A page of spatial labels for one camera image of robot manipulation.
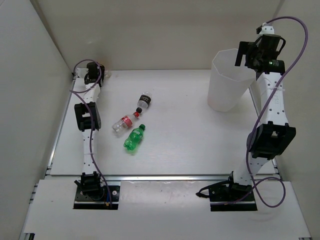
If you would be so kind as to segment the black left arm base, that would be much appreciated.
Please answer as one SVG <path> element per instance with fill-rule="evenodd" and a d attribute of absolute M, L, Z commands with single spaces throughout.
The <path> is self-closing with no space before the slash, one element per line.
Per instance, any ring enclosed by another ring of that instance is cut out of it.
<path fill-rule="evenodd" d="M 75 180 L 76 191 L 73 208 L 76 210 L 118 210 L 120 200 L 120 184 L 108 185 L 101 175 L 94 171 L 92 174 L 80 176 Z"/>

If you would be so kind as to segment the yellow cap clear bottle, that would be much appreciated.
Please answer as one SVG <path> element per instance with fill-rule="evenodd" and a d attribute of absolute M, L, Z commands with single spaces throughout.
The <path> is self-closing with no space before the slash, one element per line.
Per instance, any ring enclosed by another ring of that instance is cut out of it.
<path fill-rule="evenodd" d="M 105 70 L 105 71 L 104 71 L 104 76 L 105 76 L 106 78 L 110 78 L 111 75 L 112 75 L 112 72 L 111 72 L 110 70 Z"/>

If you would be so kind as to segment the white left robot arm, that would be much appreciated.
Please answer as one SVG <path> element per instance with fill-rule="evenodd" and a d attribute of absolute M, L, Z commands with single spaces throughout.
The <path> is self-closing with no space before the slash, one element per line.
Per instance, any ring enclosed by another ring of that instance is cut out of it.
<path fill-rule="evenodd" d="M 82 175 L 100 173 L 96 167 L 97 134 L 102 126 L 101 117 L 97 107 L 97 99 L 104 81 L 105 67 L 96 61 L 87 63 L 87 73 L 84 75 L 85 90 L 70 92 L 80 103 L 74 105 L 76 123 L 82 134 L 83 165 Z"/>

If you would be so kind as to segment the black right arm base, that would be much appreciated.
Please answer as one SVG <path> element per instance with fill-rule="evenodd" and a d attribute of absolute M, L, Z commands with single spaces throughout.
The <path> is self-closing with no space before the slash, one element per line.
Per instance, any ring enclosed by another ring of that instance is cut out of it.
<path fill-rule="evenodd" d="M 235 183 L 232 176 L 227 180 L 201 188 L 196 194 L 209 199 L 211 212 L 254 212 L 257 204 L 251 185 Z"/>

